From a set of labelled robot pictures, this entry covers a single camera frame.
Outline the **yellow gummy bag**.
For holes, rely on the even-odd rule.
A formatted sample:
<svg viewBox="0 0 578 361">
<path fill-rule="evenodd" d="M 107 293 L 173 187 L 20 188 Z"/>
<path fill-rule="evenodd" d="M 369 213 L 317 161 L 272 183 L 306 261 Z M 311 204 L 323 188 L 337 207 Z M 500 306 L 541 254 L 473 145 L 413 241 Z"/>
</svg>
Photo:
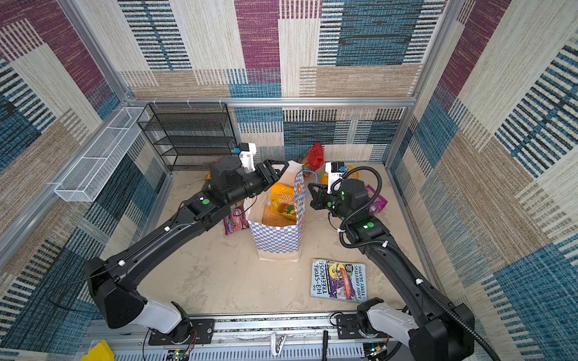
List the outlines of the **yellow gummy bag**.
<svg viewBox="0 0 578 361">
<path fill-rule="evenodd" d="M 289 220 L 297 220 L 294 188 L 276 183 L 271 188 L 272 213 L 283 216 Z"/>
</svg>

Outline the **blue checkered paper bag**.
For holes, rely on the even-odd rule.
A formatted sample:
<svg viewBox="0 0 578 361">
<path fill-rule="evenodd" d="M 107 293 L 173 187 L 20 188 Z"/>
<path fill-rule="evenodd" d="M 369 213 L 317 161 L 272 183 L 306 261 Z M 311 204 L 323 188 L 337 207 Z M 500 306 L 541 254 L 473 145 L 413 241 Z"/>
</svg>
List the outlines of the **blue checkered paper bag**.
<svg viewBox="0 0 578 361">
<path fill-rule="evenodd" d="M 269 190 L 245 200 L 245 212 L 260 260 L 296 262 L 300 259 L 306 213 L 305 171 L 290 161 Z"/>
</svg>

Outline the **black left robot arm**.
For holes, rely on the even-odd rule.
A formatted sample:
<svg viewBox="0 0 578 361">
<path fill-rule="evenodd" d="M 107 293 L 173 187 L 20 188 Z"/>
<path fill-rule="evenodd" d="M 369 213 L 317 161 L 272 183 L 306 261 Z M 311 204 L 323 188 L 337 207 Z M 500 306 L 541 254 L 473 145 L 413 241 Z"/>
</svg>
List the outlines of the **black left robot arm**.
<svg viewBox="0 0 578 361">
<path fill-rule="evenodd" d="M 138 324 L 169 334 L 187 323 L 180 305 L 154 301 L 138 291 L 141 281 L 179 248 L 228 217 L 233 206 L 269 190 L 288 169 L 265 160 L 245 171 L 238 156 L 211 167 L 211 178 L 168 221 L 119 254 L 90 260 L 84 271 L 92 300 L 111 329 Z"/>
</svg>

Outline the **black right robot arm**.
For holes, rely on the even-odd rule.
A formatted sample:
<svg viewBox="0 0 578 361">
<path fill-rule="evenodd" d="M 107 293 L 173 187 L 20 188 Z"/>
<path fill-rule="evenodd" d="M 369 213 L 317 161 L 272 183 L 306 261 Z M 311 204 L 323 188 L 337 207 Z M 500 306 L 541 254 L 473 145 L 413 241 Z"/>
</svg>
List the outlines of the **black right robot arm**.
<svg viewBox="0 0 578 361">
<path fill-rule="evenodd" d="M 405 345 L 416 360 L 463 360 L 474 353 L 474 315 L 437 290 L 398 247 L 390 230 L 369 209 L 378 198 L 362 180 L 346 179 L 340 189 L 309 184 L 310 205 L 342 221 L 337 232 L 346 248 L 356 248 L 388 278 L 405 302 L 407 313 L 379 298 L 358 306 L 364 337 L 389 335 Z"/>
</svg>

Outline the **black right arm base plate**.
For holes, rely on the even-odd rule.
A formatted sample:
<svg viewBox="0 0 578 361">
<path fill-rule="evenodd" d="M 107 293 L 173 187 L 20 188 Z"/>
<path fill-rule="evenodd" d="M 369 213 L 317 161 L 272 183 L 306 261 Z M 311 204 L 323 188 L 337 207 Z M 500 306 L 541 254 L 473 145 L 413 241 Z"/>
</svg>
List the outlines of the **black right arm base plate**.
<svg viewBox="0 0 578 361">
<path fill-rule="evenodd" d="M 340 340 L 375 338 L 376 334 L 370 328 L 368 320 L 358 314 L 337 313 L 333 316 Z"/>
</svg>

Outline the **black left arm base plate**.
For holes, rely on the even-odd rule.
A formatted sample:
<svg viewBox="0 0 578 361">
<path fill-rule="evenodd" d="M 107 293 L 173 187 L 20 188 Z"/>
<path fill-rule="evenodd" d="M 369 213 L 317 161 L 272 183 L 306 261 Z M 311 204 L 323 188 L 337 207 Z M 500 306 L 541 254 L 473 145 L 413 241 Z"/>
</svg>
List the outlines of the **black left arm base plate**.
<svg viewBox="0 0 578 361">
<path fill-rule="evenodd" d="M 215 319 L 190 319 L 179 323 L 169 334 L 154 330 L 148 339 L 149 346 L 210 344 L 215 331 Z"/>
</svg>

